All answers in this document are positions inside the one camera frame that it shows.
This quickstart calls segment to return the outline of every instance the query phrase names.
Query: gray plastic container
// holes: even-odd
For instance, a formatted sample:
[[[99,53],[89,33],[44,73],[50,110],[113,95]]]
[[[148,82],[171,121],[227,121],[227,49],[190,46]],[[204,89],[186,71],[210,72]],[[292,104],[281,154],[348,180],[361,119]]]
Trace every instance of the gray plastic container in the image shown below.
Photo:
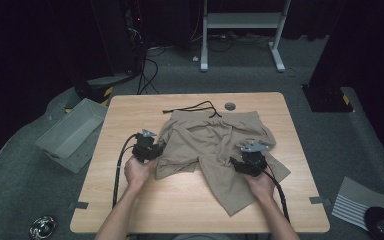
[[[83,99],[51,129],[36,145],[52,160],[74,173],[92,158],[108,108]]]

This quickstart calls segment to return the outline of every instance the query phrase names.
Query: wooden table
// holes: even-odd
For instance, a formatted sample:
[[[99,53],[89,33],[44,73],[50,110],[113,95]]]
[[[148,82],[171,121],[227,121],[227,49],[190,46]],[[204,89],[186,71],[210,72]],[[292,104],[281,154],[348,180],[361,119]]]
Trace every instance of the wooden table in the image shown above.
[[[112,98],[102,132],[79,197],[89,203],[76,209],[73,232],[97,232],[112,206],[116,164],[129,136],[142,129],[159,133],[171,114],[162,110],[193,106],[210,100],[217,111],[225,112],[227,102],[233,112],[258,111],[261,121],[276,138],[271,154],[291,174],[281,182],[289,216],[297,232],[326,232],[329,222],[322,204],[311,204],[319,196],[283,95],[280,93],[223,93],[115,96]],[[124,162],[130,151],[123,157]],[[126,187],[121,171],[119,194]],[[280,204],[275,191],[275,199]],[[194,173],[179,173],[156,181],[151,175],[140,194],[130,222],[131,233],[257,233],[268,232],[267,222],[257,203],[232,217],[217,202],[197,165]]]

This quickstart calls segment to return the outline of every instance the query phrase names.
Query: person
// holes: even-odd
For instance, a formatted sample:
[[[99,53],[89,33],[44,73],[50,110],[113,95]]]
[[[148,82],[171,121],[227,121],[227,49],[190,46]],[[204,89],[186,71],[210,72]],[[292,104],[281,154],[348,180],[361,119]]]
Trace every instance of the person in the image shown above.
[[[126,190],[100,227],[95,240],[124,240],[126,238],[135,200],[154,165],[155,161],[142,164],[134,156],[125,163],[124,175],[128,183]],[[244,178],[261,206],[273,238],[275,240],[299,239],[273,198],[275,187],[273,181],[263,173],[257,177],[244,174]]]

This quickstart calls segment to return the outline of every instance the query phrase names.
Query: black drawstring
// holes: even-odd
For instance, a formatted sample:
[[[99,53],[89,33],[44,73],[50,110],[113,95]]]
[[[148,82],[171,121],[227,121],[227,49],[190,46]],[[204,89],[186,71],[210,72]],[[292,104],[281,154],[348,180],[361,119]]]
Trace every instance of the black drawstring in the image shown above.
[[[197,109],[193,109],[193,108],[196,108],[202,104],[205,104],[205,103],[209,103],[211,104],[211,107],[206,107],[206,108],[197,108]],[[172,109],[172,110],[163,110],[163,113],[171,113],[171,112],[174,112],[176,110],[178,111],[187,111],[187,112],[195,112],[195,111],[202,111],[202,110],[207,110],[207,109],[213,109],[214,110],[214,114],[210,116],[210,118],[214,117],[215,115],[219,116],[219,117],[222,117],[216,110],[216,108],[214,107],[214,105],[210,102],[210,101],[205,101],[205,102],[202,102],[200,104],[197,104],[195,106],[192,106],[192,107],[186,107],[186,108],[178,108],[178,109]]]

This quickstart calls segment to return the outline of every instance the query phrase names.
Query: carpeted floor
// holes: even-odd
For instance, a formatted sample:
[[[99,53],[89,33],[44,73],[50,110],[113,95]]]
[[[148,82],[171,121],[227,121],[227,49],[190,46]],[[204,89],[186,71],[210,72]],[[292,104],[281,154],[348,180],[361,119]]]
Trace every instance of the carpeted floor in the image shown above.
[[[371,239],[364,230],[344,222],[331,212],[345,176],[384,194],[384,149],[361,108],[355,92],[344,88],[355,108],[352,113],[313,113],[302,84],[307,84],[326,43],[282,39],[279,51],[287,68],[278,73],[267,39],[239,39],[224,52],[209,52],[209,70],[202,73],[199,46],[192,50],[150,50],[148,58],[158,64],[158,74],[143,94],[281,92],[291,112],[302,147],[320,192],[332,205],[326,206],[331,228],[323,234],[300,233],[302,239]],[[210,42],[213,50],[229,43]],[[147,61],[145,74],[151,78],[156,66]],[[136,94],[138,79],[114,88],[115,95]],[[0,239],[28,239],[31,223],[38,217],[55,216],[57,228],[50,239],[93,239],[93,234],[76,234],[69,225],[88,166],[78,174],[52,162],[35,141],[64,116],[64,106],[73,89],[61,93],[46,113],[21,128],[0,152]]]

